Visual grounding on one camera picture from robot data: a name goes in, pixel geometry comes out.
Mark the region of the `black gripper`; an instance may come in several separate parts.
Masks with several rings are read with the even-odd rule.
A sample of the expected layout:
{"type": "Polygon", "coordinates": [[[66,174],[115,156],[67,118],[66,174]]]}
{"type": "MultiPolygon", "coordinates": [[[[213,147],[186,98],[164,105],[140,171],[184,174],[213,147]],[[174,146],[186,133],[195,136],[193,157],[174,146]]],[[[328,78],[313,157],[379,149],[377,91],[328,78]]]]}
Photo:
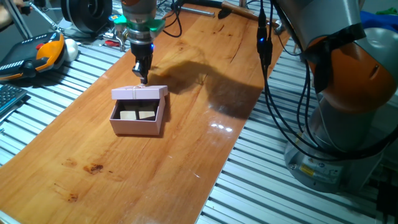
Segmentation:
{"type": "Polygon", "coordinates": [[[137,60],[144,61],[143,69],[140,61],[137,61],[132,68],[132,72],[137,76],[141,83],[146,85],[148,83],[148,75],[152,65],[154,44],[131,44],[131,52],[137,60]]]}

